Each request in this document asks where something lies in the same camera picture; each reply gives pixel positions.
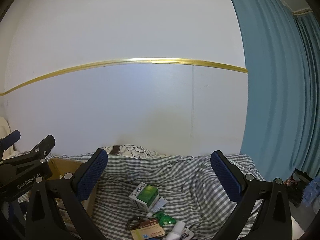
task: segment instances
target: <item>plastic bottle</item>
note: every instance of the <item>plastic bottle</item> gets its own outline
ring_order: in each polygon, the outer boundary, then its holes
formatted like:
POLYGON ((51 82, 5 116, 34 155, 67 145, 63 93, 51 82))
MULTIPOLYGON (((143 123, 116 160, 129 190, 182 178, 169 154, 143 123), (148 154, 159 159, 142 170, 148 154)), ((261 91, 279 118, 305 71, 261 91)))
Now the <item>plastic bottle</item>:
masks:
POLYGON ((186 223, 178 220, 172 231, 165 237, 165 240, 179 240, 186 223))

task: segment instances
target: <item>blue curtain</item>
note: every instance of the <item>blue curtain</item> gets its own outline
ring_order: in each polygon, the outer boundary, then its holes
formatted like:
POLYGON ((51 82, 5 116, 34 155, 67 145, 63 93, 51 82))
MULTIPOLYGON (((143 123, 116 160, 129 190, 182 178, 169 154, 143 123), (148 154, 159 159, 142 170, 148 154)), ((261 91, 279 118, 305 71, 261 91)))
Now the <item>blue curtain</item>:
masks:
POLYGON ((279 0, 232 1, 249 72, 241 152, 267 180, 286 179, 308 144, 304 124, 311 87, 304 44, 291 11, 279 0))
POLYGON ((295 17, 308 58, 305 70, 306 108, 302 137, 306 142, 303 154, 293 160, 294 165, 314 178, 320 175, 320 26, 313 13, 295 17))

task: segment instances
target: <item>bed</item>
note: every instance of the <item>bed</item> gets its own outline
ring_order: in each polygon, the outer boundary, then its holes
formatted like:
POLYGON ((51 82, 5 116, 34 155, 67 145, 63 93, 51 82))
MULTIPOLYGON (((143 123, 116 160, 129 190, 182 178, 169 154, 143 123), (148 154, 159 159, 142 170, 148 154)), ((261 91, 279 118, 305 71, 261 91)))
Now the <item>bed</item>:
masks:
MULTIPOLYGON (((107 239, 132 240, 126 230, 134 215, 145 215, 136 209, 128 196, 140 182, 152 184, 168 203, 164 209, 182 220, 195 233, 193 239, 212 239, 231 214, 236 203, 229 200, 210 165, 210 155, 190 157, 164 155, 135 145, 104 147, 108 165, 98 181, 92 220, 107 239)), ((54 156, 87 161, 93 153, 77 156, 54 156)), ((229 161, 244 173, 263 180, 253 160, 244 154, 227 155, 229 161)), ((20 201, 28 200, 27 194, 20 201)), ((257 201, 239 237, 249 233, 261 201, 257 201)), ((164 226, 170 232, 173 225, 164 226)))

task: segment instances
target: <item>clutter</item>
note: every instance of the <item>clutter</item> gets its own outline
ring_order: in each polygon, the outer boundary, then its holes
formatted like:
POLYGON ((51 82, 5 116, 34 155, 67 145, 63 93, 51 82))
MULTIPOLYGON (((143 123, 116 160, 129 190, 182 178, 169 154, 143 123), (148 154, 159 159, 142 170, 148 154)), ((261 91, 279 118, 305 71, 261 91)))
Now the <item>clutter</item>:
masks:
MULTIPOLYGON (((67 172, 74 173, 80 167, 80 165, 83 164, 83 162, 60 159, 60 158, 52 158, 51 160, 48 161, 48 164, 52 171, 52 176, 48 180, 51 180, 51 179, 61 179, 63 175, 66 174, 67 172)), ((81 202, 82 206, 86 210, 89 217, 92 217, 96 193, 97 193, 97 186, 94 187, 89 198, 81 202)), ((75 227, 71 222, 68 212, 66 211, 66 208, 63 204, 62 199, 56 198, 56 202, 67 229, 71 232, 77 233, 75 227)))
POLYGON ((161 197, 158 202, 150 209, 150 212, 147 214, 147 218, 151 218, 152 215, 158 212, 166 203, 167 200, 161 197))
POLYGON ((143 222, 144 220, 142 219, 142 217, 140 216, 133 216, 131 219, 128 220, 127 224, 126 224, 126 230, 131 231, 131 230, 135 230, 139 228, 139 225, 141 222, 143 222))
POLYGON ((165 240, 179 240, 185 225, 185 222, 178 220, 171 232, 165 237, 165 240))
POLYGON ((295 169, 290 178, 284 182, 286 185, 285 189, 288 194, 288 199, 296 208, 300 206, 303 197, 303 191, 311 181, 312 178, 310 178, 306 172, 295 169))
POLYGON ((130 232, 133 240, 144 240, 165 234, 163 228, 156 219, 144 221, 139 225, 138 229, 131 230, 130 232))
POLYGON ((153 205, 159 200, 158 189, 146 183, 140 183, 129 195, 133 205, 142 211, 149 212, 153 205))
POLYGON ((195 234, 189 228, 184 228, 181 233, 180 240, 190 240, 194 236, 195 234))
POLYGON ((320 195, 320 176, 315 177, 303 190, 302 202, 308 207, 320 195))
POLYGON ((163 210, 160 210, 159 212, 155 213, 153 215, 153 217, 159 221, 159 224, 162 227, 165 225, 176 223, 176 220, 174 218, 170 217, 168 214, 166 214, 163 210))

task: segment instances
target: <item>gold trim strip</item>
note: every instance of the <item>gold trim strip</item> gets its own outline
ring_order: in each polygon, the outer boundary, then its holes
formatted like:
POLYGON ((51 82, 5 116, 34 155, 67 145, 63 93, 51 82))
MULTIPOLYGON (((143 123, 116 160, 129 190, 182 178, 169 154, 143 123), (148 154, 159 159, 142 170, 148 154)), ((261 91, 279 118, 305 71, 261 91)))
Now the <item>gold trim strip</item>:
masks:
POLYGON ((31 79, 27 82, 24 82, 14 88, 11 88, 10 90, 8 90, 4 93, 0 93, 0 96, 7 95, 12 91, 15 91, 19 88, 26 86, 26 85, 38 82, 40 80, 44 80, 47 78, 51 78, 51 77, 79 71, 79 70, 85 70, 85 69, 97 68, 97 67, 103 67, 103 66, 113 66, 113 65, 121 65, 121 64, 136 64, 136 63, 196 65, 196 66, 215 67, 215 68, 238 71, 238 72, 242 72, 242 73, 248 73, 248 70, 245 68, 242 68, 242 67, 237 67, 237 66, 232 66, 232 65, 227 65, 227 64, 223 64, 223 63, 217 63, 217 62, 211 62, 211 61, 196 60, 196 59, 169 58, 169 57, 127 58, 127 59, 119 59, 119 60, 100 61, 100 62, 89 63, 89 64, 80 65, 80 66, 74 66, 74 67, 70 67, 70 68, 57 70, 57 71, 51 72, 49 74, 45 74, 43 76, 31 79))

